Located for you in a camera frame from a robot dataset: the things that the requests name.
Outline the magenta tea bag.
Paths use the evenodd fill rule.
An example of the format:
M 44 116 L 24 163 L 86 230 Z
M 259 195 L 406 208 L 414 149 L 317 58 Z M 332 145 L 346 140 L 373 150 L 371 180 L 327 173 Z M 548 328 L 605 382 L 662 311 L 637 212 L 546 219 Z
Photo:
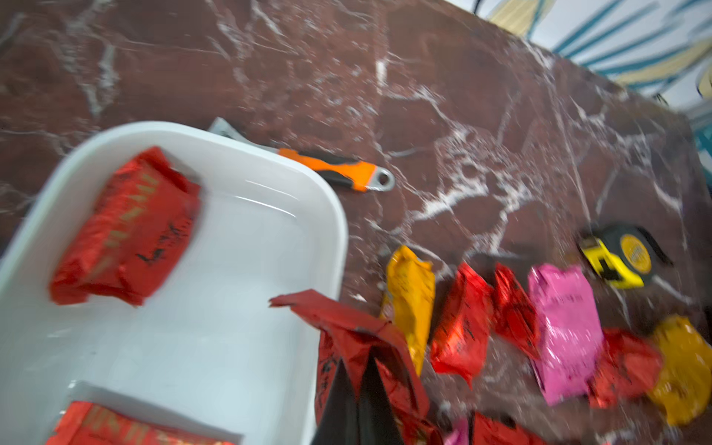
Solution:
M 452 426 L 452 431 L 443 438 L 444 445 L 469 445 L 470 424 L 467 418 L 457 420 Z
M 603 330 L 589 281 L 578 266 L 542 264 L 528 274 L 541 337 L 533 361 L 545 402 L 554 406 L 587 392 Z

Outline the orange tea bag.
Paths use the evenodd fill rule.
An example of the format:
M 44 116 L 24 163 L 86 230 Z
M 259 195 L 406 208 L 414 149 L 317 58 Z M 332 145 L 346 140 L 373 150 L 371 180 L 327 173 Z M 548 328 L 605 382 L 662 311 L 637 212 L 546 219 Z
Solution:
M 435 296 L 432 263 L 419 259 L 407 246 L 400 246 L 386 268 L 380 317 L 393 323 L 404 335 L 419 376 L 426 360 Z
M 670 426 L 688 425 L 711 400 L 711 346 L 680 315 L 663 320 L 651 339 L 661 352 L 663 366 L 647 396 Z

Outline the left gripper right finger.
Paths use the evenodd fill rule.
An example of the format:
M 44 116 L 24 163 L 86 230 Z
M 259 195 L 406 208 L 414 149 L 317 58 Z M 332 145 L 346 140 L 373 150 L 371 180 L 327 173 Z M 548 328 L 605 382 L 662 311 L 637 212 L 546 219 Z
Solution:
M 369 358 L 363 373 L 358 419 L 361 445 L 403 445 L 402 434 L 373 357 Z

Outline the white plastic storage box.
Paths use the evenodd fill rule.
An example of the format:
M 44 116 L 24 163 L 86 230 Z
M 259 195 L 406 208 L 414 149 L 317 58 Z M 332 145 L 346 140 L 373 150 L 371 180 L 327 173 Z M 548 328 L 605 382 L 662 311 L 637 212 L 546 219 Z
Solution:
M 140 307 L 48 286 L 111 174 L 158 146 L 202 186 L 187 251 Z M 242 444 L 307 444 L 318 331 L 279 295 L 339 296 L 345 213 L 315 172 L 242 136 L 125 124 L 50 176 L 1 261 L 1 441 L 42 444 L 71 402 Z

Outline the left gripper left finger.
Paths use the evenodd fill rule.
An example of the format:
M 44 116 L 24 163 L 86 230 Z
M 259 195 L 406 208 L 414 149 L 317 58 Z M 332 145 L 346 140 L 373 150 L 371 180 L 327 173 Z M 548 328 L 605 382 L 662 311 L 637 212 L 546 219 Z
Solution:
M 358 405 L 345 365 L 340 362 L 311 445 L 358 443 Z

